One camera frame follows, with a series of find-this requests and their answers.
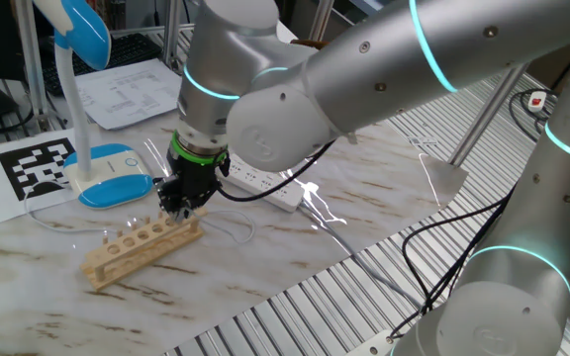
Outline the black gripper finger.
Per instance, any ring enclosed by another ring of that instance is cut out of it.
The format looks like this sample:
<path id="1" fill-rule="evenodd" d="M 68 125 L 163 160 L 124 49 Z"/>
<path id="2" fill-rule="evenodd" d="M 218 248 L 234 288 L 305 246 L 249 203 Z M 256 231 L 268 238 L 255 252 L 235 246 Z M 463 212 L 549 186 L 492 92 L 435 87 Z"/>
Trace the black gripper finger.
<path id="1" fill-rule="evenodd" d="M 182 222 L 184 215 L 177 177 L 156 177 L 153 179 L 153 184 L 159 198 L 160 208 L 175 222 Z"/>
<path id="2" fill-rule="evenodd" d="M 219 181 L 214 179 L 185 178 L 182 183 L 182 198 L 180 214 L 184 219 L 191 211 L 203 207 L 217 192 Z"/>

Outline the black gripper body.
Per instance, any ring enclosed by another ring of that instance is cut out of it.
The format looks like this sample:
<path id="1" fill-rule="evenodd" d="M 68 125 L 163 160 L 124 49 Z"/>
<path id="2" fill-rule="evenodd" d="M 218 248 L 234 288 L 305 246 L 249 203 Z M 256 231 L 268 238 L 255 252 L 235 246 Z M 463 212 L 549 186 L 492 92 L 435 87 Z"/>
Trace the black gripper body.
<path id="1" fill-rule="evenodd" d="M 218 176 L 230 175 L 230 153 L 225 147 L 213 156 L 198 156 L 183 147 L 170 146 L 167 161 L 171 174 L 165 179 L 166 184 L 217 182 Z"/>

